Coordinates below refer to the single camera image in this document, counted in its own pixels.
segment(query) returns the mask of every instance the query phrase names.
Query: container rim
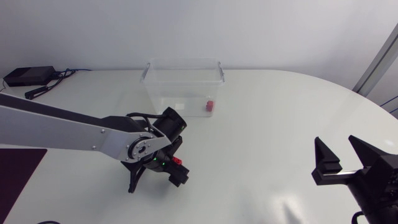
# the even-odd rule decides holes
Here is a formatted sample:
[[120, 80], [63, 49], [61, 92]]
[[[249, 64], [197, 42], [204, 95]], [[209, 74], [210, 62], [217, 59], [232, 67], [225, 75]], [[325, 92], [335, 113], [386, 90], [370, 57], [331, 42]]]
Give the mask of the container rim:
[[159, 84], [168, 85], [168, 86], [179, 85], [179, 84], [184, 84], [184, 85], [188, 85], [188, 86], [203, 86], [203, 85], [221, 86], [225, 83], [224, 71], [223, 71], [223, 67], [221, 66], [221, 62], [218, 62], [218, 70], [220, 72], [220, 80], [217, 80], [217, 81], [201, 81], [201, 82], [158, 81], [156, 83], [148, 83], [148, 82], [145, 82], [145, 77], [148, 73], [149, 68], [150, 68], [150, 62], [147, 63], [147, 66], [144, 69], [144, 71], [142, 72], [142, 75], [140, 78], [140, 83], [145, 83], [145, 85], [148, 85], [148, 86], [157, 86]]

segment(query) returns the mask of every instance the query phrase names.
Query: dark red mat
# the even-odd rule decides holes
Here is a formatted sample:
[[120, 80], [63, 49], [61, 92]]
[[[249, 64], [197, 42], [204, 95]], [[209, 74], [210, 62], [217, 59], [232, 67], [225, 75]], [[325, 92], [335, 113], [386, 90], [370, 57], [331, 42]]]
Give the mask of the dark red mat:
[[4, 223], [46, 149], [0, 149], [0, 223]]

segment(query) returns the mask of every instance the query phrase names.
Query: table surface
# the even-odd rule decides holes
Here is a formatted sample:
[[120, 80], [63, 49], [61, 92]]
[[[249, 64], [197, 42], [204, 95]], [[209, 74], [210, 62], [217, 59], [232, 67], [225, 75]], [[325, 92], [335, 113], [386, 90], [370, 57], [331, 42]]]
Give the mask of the table surface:
[[[99, 118], [153, 113], [141, 71], [78, 72], [35, 99]], [[397, 154], [398, 120], [319, 78], [276, 70], [226, 70], [214, 115], [185, 118], [176, 156], [190, 169], [176, 188], [147, 170], [129, 172], [100, 153], [50, 149], [5, 223], [349, 223], [359, 211], [344, 185], [316, 186], [319, 136], [344, 170], [361, 168], [350, 134]], [[23, 96], [33, 87], [7, 89]]]

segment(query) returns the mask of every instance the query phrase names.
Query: black power adapter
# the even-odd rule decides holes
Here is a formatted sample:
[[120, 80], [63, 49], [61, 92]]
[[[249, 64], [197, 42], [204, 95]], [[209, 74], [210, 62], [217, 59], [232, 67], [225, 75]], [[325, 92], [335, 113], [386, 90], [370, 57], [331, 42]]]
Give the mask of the black power adapter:
[[47, 85], [54, 72], [53, 66], [17, 68], [3, 79], [9, 86]]

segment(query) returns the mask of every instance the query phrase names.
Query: blue cable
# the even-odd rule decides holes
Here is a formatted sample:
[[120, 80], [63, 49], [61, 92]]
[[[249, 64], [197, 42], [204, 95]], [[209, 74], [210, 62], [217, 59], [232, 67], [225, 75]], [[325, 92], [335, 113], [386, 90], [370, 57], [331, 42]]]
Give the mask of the blue cable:
[[92, 70], [91, 69], [84, 69], [84, 68], [82, 68], [82, 69], [80, 69], [80, 68], [75, 68], [75, 69], [67, 68], [65, 71], [62, 71], [62, 72], [69, 72], [69, 71], [92, 71]]
[[387, 101], [387, 102], [385, 102], [385, 103], [383, 103], [382, 105], [380, 105], [380, 106], [384, 106], [384, 105], [386, 105], [386, 104], [388, 104], [388, 103], [390, 103], [392, 100], [394, 100], [395, 98], [398, 98], [398, 96], [396, 96], [396, 97], [394, 97], [393, 99], [391, 99], [391, 100], [389, 100], [389, 101]]
[[392, 113], [392, 112], [394, 112], [394, 111], [396, 111], [396, 110], [398, 110], [398, 108], [393, 109], [392, 111], [390, 111], [390, 113]]

